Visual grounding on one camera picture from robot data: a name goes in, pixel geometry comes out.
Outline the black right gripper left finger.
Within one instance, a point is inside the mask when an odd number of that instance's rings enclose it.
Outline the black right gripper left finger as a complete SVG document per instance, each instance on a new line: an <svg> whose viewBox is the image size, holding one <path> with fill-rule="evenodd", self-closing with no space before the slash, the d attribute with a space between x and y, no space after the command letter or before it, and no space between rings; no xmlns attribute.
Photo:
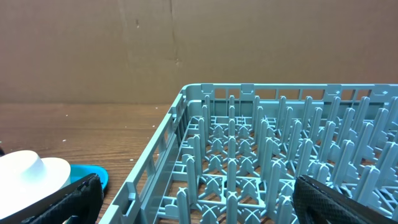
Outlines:
<svg viewBox="0 0 398 224"><path fill-rule="evenodd" d="M103 205L99 175L92 173L1 219L1 223L95 223Z"/></svg>

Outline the white cup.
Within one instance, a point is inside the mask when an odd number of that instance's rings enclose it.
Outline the white cup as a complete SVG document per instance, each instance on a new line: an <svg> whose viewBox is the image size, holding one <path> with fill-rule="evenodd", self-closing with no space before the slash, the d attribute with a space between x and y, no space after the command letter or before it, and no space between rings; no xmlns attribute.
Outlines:
<svg viewBox="0 0 398 224"><path fill-rule="evenodd" d="M34 151L16 151L1 157L1 182L33 184L42 178L44 163Z"/></svg>

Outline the cream white bowl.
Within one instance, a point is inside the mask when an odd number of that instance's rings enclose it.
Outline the cream white bowl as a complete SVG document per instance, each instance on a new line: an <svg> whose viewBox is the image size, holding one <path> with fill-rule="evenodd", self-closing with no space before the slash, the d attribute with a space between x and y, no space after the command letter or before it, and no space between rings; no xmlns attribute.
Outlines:
<svg viewBox="0 0 398 224"><path fill-rule="evenodd" d="M41 158L44 174L33 184L6 184L1 182L1 218L38 202L70 184L69 163L60 158Z"/></svg>

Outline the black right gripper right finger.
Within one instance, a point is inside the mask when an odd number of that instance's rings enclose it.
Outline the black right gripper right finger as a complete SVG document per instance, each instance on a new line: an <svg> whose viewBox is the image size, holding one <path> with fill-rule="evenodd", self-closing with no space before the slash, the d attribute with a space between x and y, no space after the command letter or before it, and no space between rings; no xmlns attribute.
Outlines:
<svg viewBox="0 0 398 224"><path fill-rule="evenodd" d="M296 178L292 197L300 224L397 224L307 175Z"/></svg>

